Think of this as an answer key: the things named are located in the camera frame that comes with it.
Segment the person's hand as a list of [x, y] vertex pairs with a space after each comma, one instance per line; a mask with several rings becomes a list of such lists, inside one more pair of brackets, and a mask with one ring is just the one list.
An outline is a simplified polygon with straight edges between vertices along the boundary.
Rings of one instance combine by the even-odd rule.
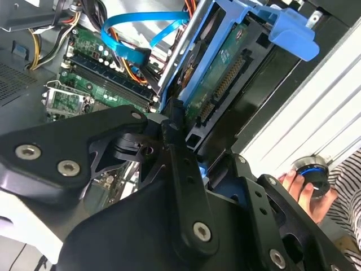
[[316, 224], [323, 221], [332, 203], [338, 197], [335, 189], [329, 189], [322, 198], [312, 200], [313, 184], [305, 184], [304, 177], [293, 169], [280, 176], [278, 181]]

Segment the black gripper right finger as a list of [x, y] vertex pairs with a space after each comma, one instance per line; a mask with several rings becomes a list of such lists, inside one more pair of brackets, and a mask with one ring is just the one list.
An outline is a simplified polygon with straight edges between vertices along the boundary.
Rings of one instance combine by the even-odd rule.
[[262, 270], [354, 270], [277, 179], [269, 174], [255, 178], [240, 155], [234, 154], [232, 162]]

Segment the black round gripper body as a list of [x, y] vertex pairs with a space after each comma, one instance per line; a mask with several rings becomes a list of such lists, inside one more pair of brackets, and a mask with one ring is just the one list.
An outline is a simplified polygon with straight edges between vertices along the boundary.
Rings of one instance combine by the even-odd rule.
[[237, 203], [207, 194], [219, 249], [181, 259], [171, 242], [163, 183], [149, 185], [87, 220], [66, 238], [57, 270], [263, 270], [248, 215]]

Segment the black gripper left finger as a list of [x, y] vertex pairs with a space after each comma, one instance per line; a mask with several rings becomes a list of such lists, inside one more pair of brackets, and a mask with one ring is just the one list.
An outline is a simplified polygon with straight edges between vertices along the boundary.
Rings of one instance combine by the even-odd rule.
[[67, 208], [80, 201], [99, 174], [124, 161], [138, 161], [139, 191], [156, 183], [165, 185], [176, 254], [212, 256], [219, 247], [218, 234], [182, 121], [180, 108], [157, 123], [133, 106], [119, 106], [5, 134], [1, 188]]

